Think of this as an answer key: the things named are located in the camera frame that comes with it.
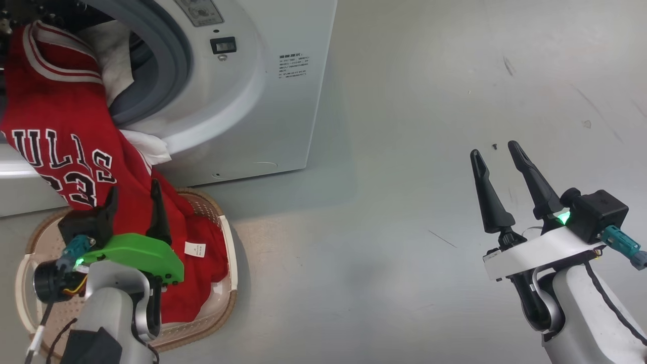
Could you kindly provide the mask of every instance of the jersey lettering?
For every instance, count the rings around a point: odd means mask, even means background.
[[[92,178],[80,172],[65,174],[65,183],[76,184],[77,194],[70,194],[72,201],[96,207],[96,186]]]
[[[76,162],[82,166],[84,166],[90,173],[92,173],[92,170],[90,169],[90,166],[87,165],[85,162],[85,154],[83,152],[83,145],[81,144],[81,139],[79,139],[78,136],[75,134],[71,134],[72,140],[74,140],[74,144],[76,145],[76,153],[77,153],[77,158]]]
[[[56,191],[56,192],[61,192],[63,190],[63,185],[61,185],[61,181],[58,180],[56,177],[52,176],[45,176],[44,174],[41,174],[41,177],[49,183],[49,185]]]
[[[71,165],[72,164],[72,156],[71,155],[66,155],[63,158],[63,161],[59,161],[58,155],[56,153],[56,131],[51,130],[51,129],[46,129],[45,130],[45,136],[47,138],[47,141],[49,142],[49,167],[51,169],[59,169],[63,168],[64,166]]]
[[[100,168],[96,171],[97,182],[117,183],[117,180],[110,173],[110,168],[113,165],[113,158],[99,149],[92,152],[92,160],[94,165]]]
[[[41,151],[40,151],[40,130],[27,130],[25,133],[25,130],[14,130],[13,132],[14,135],[14,144],[16,145],[16,148],[18,149],[18,152],[20,155],[23,156],[23,158],[34,168],[42,167],[43,166],[43,158],[41,156]],[[29,138],[29,145],[31,149],[31,156],[27,155],[27,148],[25,146],[25,134],[27,134]]]

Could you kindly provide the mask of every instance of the red jersey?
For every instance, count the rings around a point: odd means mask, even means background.
[[[14,32],[5,70],[8,105],[0,130],[8,143],[75,210],[103,205],[111,187],[118,186],[114,234],[145,235],[153,208],[151,166],[113,124],[90,46],[37,21]],[[226,275],[226,251],[224,260],[221,249],[204,258],[184,256],[187,222],[198,229],[192,222],[196,216],[163,182],[171,246],[184,262],[185,282],[162,295],[162,321],[192,321],[212,279]],[[182,212],[176,203],[183,205]],[[201,229],[191,233],[205,240],[199,243],[220,244]],[[192,273],[197,267],[204,274]]]

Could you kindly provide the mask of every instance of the white stripe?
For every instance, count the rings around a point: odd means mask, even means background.
[[[61,82],[92,82],[96,84],[103,84],[101,81],[101,77],[99,76],[98,73],[92,72],[92,71],[81,71],[81,70],[68,70],[68,69],[62,69],[56,66],[51,65],[49,62],[45,61],[45,59],[40,55],[40,52],[38,51],[37,47],[34,47],[32,50],[30,40],[34,42],[34,38],[31,36],[31,31],[32,31],[33,24],[27,25],[25,29],[23,30],[23,48],[25,49],[25,55],[27,56],[27,60],[29,61],[29,64],[34,68],[36,72],[38,72],[40,75],[43,77],[53,80],[53,81],[61,81]],[[58,73],[53,73],[52,71],[44,68],[38,60],[41,60],[44,64],[46,64],[48,67],[51,67],[54,70],[57,70],[62,73],[67,73],[67,75],[62,75]],[[89,74],[95,74],[96,76],[74,76],[74,73],[89,73]]]
[[[65,34],[67,34],[68,36],[70,36],[70,37],[74,38],[77,42],[79,42],[79,43],[81,43],[82,45],[84,45],[86,48],[88,48],[88,49],[92,49],[92,47],[90,47],[90,45],[89,45],[88,43],[86,43],[84,40],[82,40],[81,38],[79,38],[79,37],[75,36],[74,34],[72,34],[72,33],[70,33],[70,32],[66,32],[66,31],[64,31],[64,30],[62,30],[62,29],[59,29],[59,28],[53,27],[53,26],[51,26],[51,25],[47,25],[47,24],[43,23],[43,22],[42,22],[42,21],[40,21],[40,20],[37,20],[37,21],[36,21],[36,23],[38,23],[38,25],[40,25],[40,26],[41,26],[41,27],[43,27],[44,29],[56,30],[56,31],[58,31],[58,32],[65,33]]]
[[[92,59],[94,59],[94,61],[96,62],[96,58],[94,57],[93,52],[81,43],[77,43],[68,37],[62,36],[61,34],[52,33],[44,29],[36,28],[34,32],[36,33],[36,40],[38,41],[72,49],[73,51],[77,51],[92,57]]]
[[[32,24],[32,27],[29,30],[29,37],[27,40],[30,42],[31,45],[33,45],[34,54],[36,55],[36,57],[38,57],[38,60],[43,62],[45,65],[47,65],[47,67],[61,73],[89,73],[92,75],[96,75],[98,78],[101,78],[101,75],[94,71],[87,71],[83,69],[64,69],[61,67],[56,67],[55,65],[52,65],[51,63],[46,61],[46,59],[44,59],[44,57],[40,54],[40,51],[38,50],[38,45],[36,44],[36,40],[33,37],[33,32],[34,32],[34,24]]]
[[[139,156],[142,158],[142,161],[144,162],[144,166],[146,166],[146,171],[150,176],[153,173],[153,169],[151,165],[148,164],[148,162],[146,161],[146,157],[144,157],[144,154],[139,149],[135,148],[135,150],[137,151],[137,153],[139,153]]]

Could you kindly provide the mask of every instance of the laundry basket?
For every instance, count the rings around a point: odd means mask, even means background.
[[[221,282],[212,284],[211,295],[193,322],[162,325],[160,335],[151,343],[159,352],[200,340],[220,329],[231,315],[237,297],[236,252],[232,232],[225,214],[207,194],[192,188],[179,188],[177,192],[191,203],[197,215],[205,216],[220,226],[225,236],[229,274]],[[30,337],[34,336],[45,310],[45,305],[37,300],[33,292],[31,283],[33,271],[38,264],[57,259],[61,255],[65,244],[58,231],[57,224],[69,211],[69,209],[65,209],[57,212],[36,228],[27,244],[26,255],[18,267],[16,304],[20,319],[29,331]],[[75,296],[67,302],[54,305],[43,334],[42,354],[47,355],[54,338],[69,321],[79,315],[84,302],[83,298]],[[56,344],[54,357],[57,360],[63,355],[66,343],[67,332],[63,334]]]

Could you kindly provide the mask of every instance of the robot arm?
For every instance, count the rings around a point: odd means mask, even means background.
[[[151,198],[153,215],[145,236],[113,235],[116,188],[103,207],[72,211],[59,222],[66,248],[61,258],[40,264],[34,272],[34,290],[47,303],[47,310],[25,363],[31,362],[40,347],[51,306],[77,293],[86,302],[70,332],[62,362],[87,363],[97,357],[102,363],[159,362],[148,342],[160,332],[162,290],[184,280],[184,265],[170,246],[157,180],[153,180]]]
[[[528,241],[515,233],[514,218],[489,181],[481,154],[470,154],[486,233],[499,233],[499,247],[483,262],[490,279],[509,279],[528,323],[542,333],[542,346],[554,364],[646,362],[647,339],[618,298],[599,279],[589,261],[610,246],[638,270],[645,252],[620,230],[627,206],[606,191],[582,196],[572,188],[562,198],[521,146],[508,144],[530,190],[542,235]],[[568,214],[556,214],[570,208]]]

